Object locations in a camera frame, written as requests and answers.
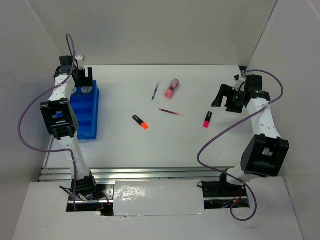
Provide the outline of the blue white round jar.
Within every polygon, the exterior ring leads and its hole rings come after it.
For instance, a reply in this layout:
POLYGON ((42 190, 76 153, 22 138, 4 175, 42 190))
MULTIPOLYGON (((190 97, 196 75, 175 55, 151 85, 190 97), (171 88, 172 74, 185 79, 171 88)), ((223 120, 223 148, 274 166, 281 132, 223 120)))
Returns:
POLYGON ((77 87, 74 87, 71 91, 71 96, 76 97, 79 95, 79 89, 77 87))
POLYGON ((84 87, 81 87, 80 89, 80 93, 82 95, 92 95, 94 93, 94 88, 92 86, 84 86, 84 87))

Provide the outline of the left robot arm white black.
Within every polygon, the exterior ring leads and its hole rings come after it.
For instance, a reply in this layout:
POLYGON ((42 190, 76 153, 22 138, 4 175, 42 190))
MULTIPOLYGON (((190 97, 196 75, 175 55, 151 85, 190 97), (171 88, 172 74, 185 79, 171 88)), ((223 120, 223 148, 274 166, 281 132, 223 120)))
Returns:
POLYGON ((52 135, 62 149, 71 171, 70 193, 78 198, 93 200, 99 193, 99 187, 87 166, 78 141, 79 122, 70 103, 75 87, 91 87, 93 71, 88 68, 86 76, 85 57, 83 55, 62 56, 60 66, 54 74, 55 89, 46 102, 40 104, 40 110, 48 133, 52 135))

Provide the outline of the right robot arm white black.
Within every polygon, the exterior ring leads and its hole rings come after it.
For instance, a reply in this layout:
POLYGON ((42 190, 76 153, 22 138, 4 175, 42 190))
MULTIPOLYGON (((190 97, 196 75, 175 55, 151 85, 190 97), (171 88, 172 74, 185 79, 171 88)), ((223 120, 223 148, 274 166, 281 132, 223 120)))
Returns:
POLYGON ((217 97, 211 104, 220 107, 226 98, 226 111, 240 114, 247 109, 251 116, 253 138, 244 150, 240 164, 221 174, 218 190, 230 196, 236 185, 256 178, 276 177, 283 165, 290 144, 278 133, 272 112, 271 98, 263 91, 260 75, 234 76, 235 85, 221 85, 217 97))

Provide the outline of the blue compartment bin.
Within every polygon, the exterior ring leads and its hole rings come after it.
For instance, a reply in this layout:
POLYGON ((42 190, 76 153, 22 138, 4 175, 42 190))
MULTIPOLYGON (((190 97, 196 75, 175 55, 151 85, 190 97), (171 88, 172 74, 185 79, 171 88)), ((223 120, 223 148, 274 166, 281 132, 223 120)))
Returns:
POLYGON ((100 90, 97 81, 93 80, 92 95, 82 95, 81 87, 78 96, 70 97, 70 104, 78 120, 78 140, 94 140, 97 138, 100 90))

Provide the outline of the pink black highlighter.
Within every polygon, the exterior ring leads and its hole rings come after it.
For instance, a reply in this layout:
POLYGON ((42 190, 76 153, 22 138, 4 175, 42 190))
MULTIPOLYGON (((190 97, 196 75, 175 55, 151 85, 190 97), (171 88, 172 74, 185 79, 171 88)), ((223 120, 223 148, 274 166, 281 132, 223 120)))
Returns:
POLYGON ((203 127, 204 128, 208 128, 209 125, 210 125, 210 122, 211 122, 211 118, 212 118, 212 112, 211 111, 208 111, 207 114, 206 114, 206 117, 205 117, 205 120, 203 122, 203 127))

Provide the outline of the pink eraser tube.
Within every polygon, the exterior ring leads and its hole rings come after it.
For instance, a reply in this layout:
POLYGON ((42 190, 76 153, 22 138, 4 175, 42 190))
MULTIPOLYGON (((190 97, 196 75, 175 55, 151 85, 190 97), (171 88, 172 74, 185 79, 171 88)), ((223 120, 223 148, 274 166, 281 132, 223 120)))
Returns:
POLYGON ((178 79, 173 79, 168 87, 168 89, 164 93, 164 97, 167 99, 171 99, 174 95, 175 90, 179 86, 179 80, 178 79))

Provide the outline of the orange pen refill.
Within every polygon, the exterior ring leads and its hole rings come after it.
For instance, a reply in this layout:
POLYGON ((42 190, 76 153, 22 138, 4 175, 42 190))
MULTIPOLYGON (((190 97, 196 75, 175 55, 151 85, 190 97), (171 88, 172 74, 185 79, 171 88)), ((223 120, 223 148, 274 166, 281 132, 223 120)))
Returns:
POLYGON ((171 114, 171 115, 175 115, 175 116, 180 116, 180 117, 184 116, 182 113, 166 110, 166 109, 163 109, 163 108, 159 108, 159 111, 165 112, 165 113, 168 113, 168 114, 171 114))

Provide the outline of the blue pen refill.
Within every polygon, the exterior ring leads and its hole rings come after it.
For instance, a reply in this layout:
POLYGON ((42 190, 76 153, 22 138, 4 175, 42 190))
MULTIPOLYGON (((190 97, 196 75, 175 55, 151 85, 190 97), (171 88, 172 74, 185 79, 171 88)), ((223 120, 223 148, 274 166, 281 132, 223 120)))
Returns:
POLYGON ((155 89, 154 89, 154 92, 153 92, 153 94, 152 94, 152 98, 151 98, 152 101, 154 101, 154 99, 155 99, 155 97, 156 97, 156 94, 157 94, 157 91, 158 91, 158 89, 159 89, 159 86, 160 86, 160 82, 157 82, 156 87, 155 87, 155 89))

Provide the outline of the orange black highlighter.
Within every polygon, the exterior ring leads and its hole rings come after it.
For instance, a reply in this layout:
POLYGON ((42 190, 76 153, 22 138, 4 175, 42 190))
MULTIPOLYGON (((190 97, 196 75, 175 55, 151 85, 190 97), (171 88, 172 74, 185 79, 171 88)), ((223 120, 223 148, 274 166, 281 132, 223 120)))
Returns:
POLYGON ((141 119, 139 118, 137 115, 133 115, 132 118, 143 128, 143 129, 147 129, 149 126, 141 119))

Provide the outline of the aluminium rail frame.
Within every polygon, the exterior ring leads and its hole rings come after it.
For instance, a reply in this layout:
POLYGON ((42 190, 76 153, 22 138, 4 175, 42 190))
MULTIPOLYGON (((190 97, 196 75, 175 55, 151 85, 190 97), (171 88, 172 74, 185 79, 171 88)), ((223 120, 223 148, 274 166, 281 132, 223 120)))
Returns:
MULTIPOLYGON (((201 136, 144 137, 79 141, 84 160, 97 181, 210 178, 218 173, 197 162, 197 154, 209 140, 201 136)), ((201 154, 202 161, 220 169, 236 166, 250 137, 223 136, 201 154)), ((50 153, 42 166, 40 182, 71 180, 62 153, 50 153)))

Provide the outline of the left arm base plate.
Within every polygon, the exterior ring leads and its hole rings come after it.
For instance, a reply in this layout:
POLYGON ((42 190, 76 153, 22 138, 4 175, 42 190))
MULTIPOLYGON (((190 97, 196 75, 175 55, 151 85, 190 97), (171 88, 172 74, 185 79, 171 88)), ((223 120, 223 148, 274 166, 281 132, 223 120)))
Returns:
POLYGON ((98 212, 102 216, 112 217, 114 215, 114 184, 98 184, 97 192, 90 196, 78 194, 75 197, 72 195, 70 188, 60 186, 68 196, 66 211, 75 212, 98 212))

